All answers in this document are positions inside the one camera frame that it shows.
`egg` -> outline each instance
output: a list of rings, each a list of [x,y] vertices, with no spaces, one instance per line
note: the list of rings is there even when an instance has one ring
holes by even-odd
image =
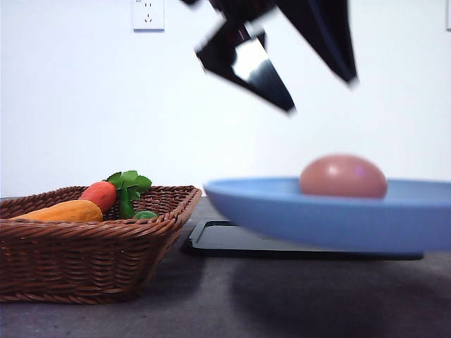
[[[350,154],[323,156],[301,173],[299,186],[303,194],[364,197],[382,199],[387,180],[372,162]]]

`blue plate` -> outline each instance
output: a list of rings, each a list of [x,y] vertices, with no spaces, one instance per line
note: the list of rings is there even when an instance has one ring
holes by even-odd
[[[388,180],[384,199],[302,194],[296,177],[204,185],[235,224],[330,249],[407,253],[451,250],[451,182]]]

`gray table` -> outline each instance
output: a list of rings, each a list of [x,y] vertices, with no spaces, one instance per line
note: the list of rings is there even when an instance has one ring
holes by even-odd
[[[206,197],[139,298],[0,304],[0,338],[451,337],[451,253],[322,261],[181,252],[202,219],[223,219]]]

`electrical socket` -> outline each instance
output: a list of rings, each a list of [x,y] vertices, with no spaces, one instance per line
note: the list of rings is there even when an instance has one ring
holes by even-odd
[[[134,31],[164,30],[164,0],[132,0]]]

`brown wicker basket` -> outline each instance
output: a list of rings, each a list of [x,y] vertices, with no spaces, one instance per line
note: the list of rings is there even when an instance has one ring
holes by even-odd
[[[202,191],[151,187],[133,202],[150,220],[118,220],[117,204],[104,222],[10,220],[77,199],[86,187],[66,187],[0,203],[0,301],[112,303],[137,296],[178,237]]]

